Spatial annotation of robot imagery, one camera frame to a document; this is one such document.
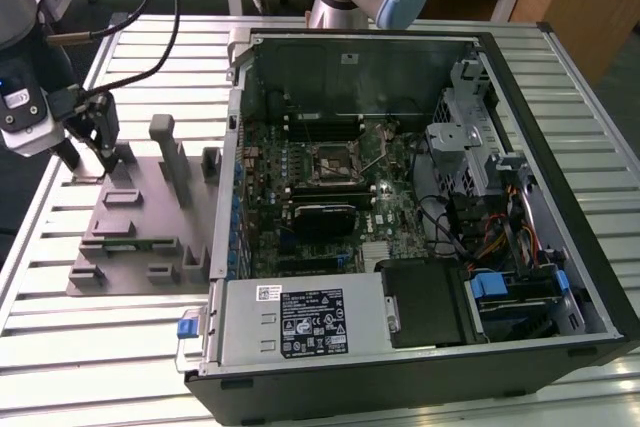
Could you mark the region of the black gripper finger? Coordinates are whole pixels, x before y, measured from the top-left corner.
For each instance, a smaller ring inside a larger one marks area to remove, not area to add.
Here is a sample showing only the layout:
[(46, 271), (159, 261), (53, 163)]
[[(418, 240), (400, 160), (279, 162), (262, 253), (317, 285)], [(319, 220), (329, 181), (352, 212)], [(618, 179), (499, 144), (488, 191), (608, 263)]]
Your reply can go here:
[(106, 174), (110, 174), (118, 162), (116, 142), (119, 134), (119, 122), (116, 116), (111, 114), (100, 114), (95, 117), (97, 130), (96, 145), (98, 148), (97, 157), (104, 167)]
[(64, 139), (53, 147), (53, 153), (73, 172), (80, 164), (80, 155), (69, 139)]

